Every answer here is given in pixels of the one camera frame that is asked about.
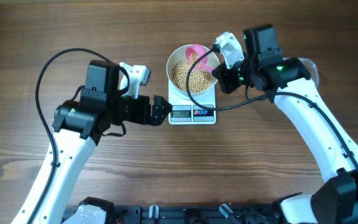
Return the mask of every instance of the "wooden tabletop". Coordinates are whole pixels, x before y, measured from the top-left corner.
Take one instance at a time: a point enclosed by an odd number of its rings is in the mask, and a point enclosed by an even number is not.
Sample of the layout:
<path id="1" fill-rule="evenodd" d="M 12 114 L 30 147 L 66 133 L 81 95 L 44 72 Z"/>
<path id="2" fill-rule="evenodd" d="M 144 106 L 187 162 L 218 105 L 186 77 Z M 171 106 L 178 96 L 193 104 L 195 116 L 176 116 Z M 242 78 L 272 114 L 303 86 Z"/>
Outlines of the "wooden tabletop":
<path id="1" fill-rule="evenodd" d="M 224 31 L 241 40 L 243 29 L 266 23 L 275 26 L 285 57 L 317 64 L 321 96 L 358 143 L 358 1 L 0 4 L 0 223 L 19 211 L 47 151 L 34 90 L 51 56 L 84 47 L 113 62 L 146 65 L 152 76 L 140 94 L 167 98 L 165 66 L 175 49 L 210 46 Z M 48 68 L 40 101 L 49 124 L 55 108 L 85 83 L 92 59 L 70 53 Z M 217 85 L 216 92 L 218 106 L 244 101 L 244 87 L 225 95 Z M 322 186 L 313 155 L 274 104 L 259 101 L 217 116 L 209 126 L 126 123 L 123 138 L 102 138 L 69 204 L 87 196 L 116 205 L 271 202 Z"/>

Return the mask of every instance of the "white bowl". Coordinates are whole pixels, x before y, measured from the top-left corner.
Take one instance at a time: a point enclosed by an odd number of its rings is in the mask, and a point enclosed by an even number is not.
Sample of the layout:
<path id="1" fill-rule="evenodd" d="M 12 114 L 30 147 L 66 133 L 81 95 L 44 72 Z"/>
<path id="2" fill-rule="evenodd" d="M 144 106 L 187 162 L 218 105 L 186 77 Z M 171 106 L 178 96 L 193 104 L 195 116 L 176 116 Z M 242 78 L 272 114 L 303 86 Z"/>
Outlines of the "white bowl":
<path id="1" fill-rule="evenodd" d="M 172 82 L 172 72 L 173 72 L 173 68 L 174 66 L 182 59 L 186 60 L 186 48 L 189 47 L 191 44 L 188 45 L 184 45 L 179 47 L 178 49 L 176 49 L 176 51 L 174 51 L 171 56 L 168 59 L 167 62 L 167 76 L 169 79 L 170 84 L 175 88 L 177 93 L 180 93 L 185 99 L 188 99 L 188 95 L 186 91 L 183 91 L 181 89 L 179 89 L 177 86 L 175 86 L 175 84 L 173 84 Z M 202 46 L 205 51 L 209 51 L 209 48 Z M 218 57 L 214 54 L 214 53 L 210 53 L 208 55 L 208 61 L 206 63 L 207 65 L 209 65 L 212 68 L 216 68 L 220 63 L 219 63 L 219 59 Z M 218 80 L 216 78 L 214 78 L 211 74 L 212 77 L 212 81 L 211 84 L 209 84 L 209 87 L 202 92 L 199 93 L 191 93 L 191 96 L 193 98 L 199 98 L 203 95 L 205 95 L 211 88 L 213 88 L 216 84 L 216 82 L 218 82 Z"/>

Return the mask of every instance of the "scale control panel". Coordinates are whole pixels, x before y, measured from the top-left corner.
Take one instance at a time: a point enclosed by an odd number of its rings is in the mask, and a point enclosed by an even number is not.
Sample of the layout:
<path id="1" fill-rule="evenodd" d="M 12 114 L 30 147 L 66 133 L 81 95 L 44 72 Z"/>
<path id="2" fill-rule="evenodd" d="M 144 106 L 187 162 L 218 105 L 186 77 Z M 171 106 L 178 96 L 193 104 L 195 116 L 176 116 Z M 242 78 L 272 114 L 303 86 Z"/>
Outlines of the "scale control panel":
<path id="1" fill-rule="evenodd" d="M 170 114 L 171 124 L 214 124 L 216 112 L 196 105 L 173 105 Z"/>

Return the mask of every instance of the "pink scoop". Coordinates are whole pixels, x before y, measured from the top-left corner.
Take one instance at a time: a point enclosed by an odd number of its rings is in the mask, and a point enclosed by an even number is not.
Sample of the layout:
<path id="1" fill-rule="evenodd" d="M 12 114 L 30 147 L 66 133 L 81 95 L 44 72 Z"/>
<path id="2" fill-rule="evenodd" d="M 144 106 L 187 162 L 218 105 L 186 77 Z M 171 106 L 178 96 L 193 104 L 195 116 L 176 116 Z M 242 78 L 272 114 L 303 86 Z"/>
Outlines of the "pink scoop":
<path id="1" fill-rule="evenodd" d="M 189 47 L 187 47 L 186 48 L 186 58 L 187 58 L 187 62 L 190 64 L 190 66 L 193 65 L 193 63 L 190 60 L 191 53 L 195 53 L 198 57 L 201 57 L 203 54 L 206 53 L 206 51 L 203 46 L 198 45 L 198 44 L 192 44 Z M 199 70 L 200 68 L 203 68 L 203 69 L 207 70 L 209 73 L 212 73 L 213 68 L 206 64 L 207 61 L 208 61 L 208 57 L 203 58 L 200 61 L 201 66 L 194 67 L 194 70 Z"/>

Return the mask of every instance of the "white scale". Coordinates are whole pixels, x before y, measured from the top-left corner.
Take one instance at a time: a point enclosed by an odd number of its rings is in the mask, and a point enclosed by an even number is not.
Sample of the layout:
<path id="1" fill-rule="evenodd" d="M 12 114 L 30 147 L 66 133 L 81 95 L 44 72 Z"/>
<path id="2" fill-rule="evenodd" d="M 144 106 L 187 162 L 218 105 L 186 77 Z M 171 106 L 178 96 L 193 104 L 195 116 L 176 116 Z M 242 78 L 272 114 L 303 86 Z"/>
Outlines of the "white scale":
<path id="1" fill-rule="evenodd" d="M 193 98 L 203 106 L 216 106 L 214 86 L 203 95 L 193 96 Z M 168 117 L 170 124 L 214 124 L 216 122 L 216 111 L 204 110 L 196 106 L 187 96 L 180 93 L 170 81 L 168 81 L 168 102 L 172 105 L 172 112 Z"/>

